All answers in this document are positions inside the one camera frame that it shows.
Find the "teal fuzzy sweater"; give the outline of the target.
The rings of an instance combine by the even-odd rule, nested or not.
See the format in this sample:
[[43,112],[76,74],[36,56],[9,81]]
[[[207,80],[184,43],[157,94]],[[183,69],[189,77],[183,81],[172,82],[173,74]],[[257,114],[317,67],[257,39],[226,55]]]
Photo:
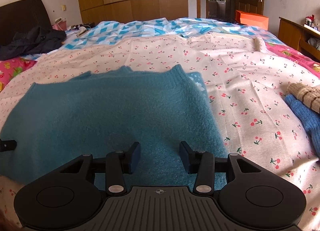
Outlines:
[[35,83],[10,112],[1,139],[17,142],[1,153],[1,174],[22,184],[80,155],[101,158],[134,142],[141,159],[127,185],[193,185],[178,154],[182,141],[227,156],[201,75],[180,65],[163,73],[123,66]]

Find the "white cherry print sheet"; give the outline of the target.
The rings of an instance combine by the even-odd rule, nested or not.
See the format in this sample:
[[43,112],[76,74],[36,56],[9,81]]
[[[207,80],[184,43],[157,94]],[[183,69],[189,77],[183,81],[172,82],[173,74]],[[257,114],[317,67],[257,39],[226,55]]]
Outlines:
[[87,71],[121,66],[165,72],[181,65],[199,72],[225,147],[287,179],[306,195],[303,230],[319,230],[319,158],[311,137],[284,101],[290,83],[317,86],[304,67],[267,50],[260,38],[211,33],[136,37],[44,54],[1,92],[1,121],[32,83],[63,82]]

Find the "dark navy jacket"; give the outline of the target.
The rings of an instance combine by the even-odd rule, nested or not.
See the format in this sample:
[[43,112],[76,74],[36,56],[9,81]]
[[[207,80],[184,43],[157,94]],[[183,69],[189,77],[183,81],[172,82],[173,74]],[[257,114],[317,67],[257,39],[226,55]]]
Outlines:
[[19,56],[45,54],[63,45],[67,38],[63,30],[34,27],[27,33],[16,33],[12,41],[1,46],[1,61]]

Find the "blue ribbed knit sweater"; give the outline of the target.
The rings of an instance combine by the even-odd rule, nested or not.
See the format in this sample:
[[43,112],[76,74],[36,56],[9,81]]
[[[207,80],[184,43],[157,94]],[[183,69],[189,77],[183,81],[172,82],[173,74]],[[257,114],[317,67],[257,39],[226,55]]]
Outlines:
[[284,100],[302,122],[304,130],[311,137],[313,149],[317,157],[319,157],[319,114],[306,107],[292,94],[286,95]]

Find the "beige brown checked sweater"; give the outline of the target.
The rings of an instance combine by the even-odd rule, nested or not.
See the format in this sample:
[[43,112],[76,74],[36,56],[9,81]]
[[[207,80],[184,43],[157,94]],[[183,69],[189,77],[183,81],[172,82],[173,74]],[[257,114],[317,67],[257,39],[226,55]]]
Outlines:
[[289,84],[287,91],[293,94],[296,99],[301,101],[306,107],[314,112],[320,111],[320,89],[319,86],[311,87],[303,83]]

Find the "dark wooden headboard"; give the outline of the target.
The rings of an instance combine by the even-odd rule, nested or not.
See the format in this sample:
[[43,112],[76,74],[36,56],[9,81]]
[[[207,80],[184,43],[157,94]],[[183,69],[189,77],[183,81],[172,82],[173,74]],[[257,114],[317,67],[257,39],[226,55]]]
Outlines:
[[1,46],[8,45],[16,33],[27,33],[33,27],[52,27],[42,0],[19,0],[0,7]]

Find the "pink cup on nightstand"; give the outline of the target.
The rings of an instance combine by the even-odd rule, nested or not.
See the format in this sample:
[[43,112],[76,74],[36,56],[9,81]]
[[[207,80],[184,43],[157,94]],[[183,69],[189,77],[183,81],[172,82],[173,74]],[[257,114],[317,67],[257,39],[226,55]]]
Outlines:
[[55,23],[52,25],[52,28],[55,30],[67,30],[67,23],[64,18],[57,18]]

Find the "blue diamond pattern quilt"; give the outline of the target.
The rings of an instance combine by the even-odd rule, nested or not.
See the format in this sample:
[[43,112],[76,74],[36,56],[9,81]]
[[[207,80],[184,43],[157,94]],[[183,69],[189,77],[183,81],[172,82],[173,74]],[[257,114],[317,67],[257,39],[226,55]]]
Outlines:
[[104,21],[47,54],[19,57],[31,81],[64,81],[82,72],[122,66],[136,71],[189,72],[216,68],[284,68],[286,61],[267,48],[280,40],[263,29],[202,18],[164,18],[127,24]]

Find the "pink cartoon print bedsheet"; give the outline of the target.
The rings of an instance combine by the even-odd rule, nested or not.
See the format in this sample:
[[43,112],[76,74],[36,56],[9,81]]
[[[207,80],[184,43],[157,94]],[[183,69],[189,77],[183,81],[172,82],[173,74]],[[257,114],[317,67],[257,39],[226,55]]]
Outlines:
[[269,51],[299,64],[300,66],[306,68],[309,72],[311,72],[319,78],[319,62],[310,59],[309,57],[303,55],[301,52],[287,45],[280,45],[268,42],[266,42],[265,44]]

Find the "orange box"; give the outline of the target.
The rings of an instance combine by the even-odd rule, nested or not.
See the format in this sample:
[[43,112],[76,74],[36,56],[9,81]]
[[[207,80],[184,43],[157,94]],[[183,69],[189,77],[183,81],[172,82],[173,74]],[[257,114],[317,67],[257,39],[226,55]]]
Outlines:
[[269,18],[263,15],[236,10],[235,20],[240,24],[256,26],[268,30]]

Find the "wooden side cabinet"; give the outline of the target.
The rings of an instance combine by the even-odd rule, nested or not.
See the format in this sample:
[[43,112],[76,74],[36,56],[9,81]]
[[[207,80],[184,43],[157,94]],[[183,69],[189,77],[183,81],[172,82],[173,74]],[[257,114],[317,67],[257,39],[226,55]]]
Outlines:
[[277,38],[303,55],[319,61],[319,50],[309,43],[310,39],[319,41],[319,33],[280,17]]

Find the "small plush toys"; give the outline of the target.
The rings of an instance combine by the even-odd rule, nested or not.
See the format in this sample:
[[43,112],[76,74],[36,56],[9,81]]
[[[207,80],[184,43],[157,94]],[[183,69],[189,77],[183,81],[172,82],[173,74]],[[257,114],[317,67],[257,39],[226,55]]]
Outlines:
[[314,15],[306,16],[304,25],[319,31],[319,19]]

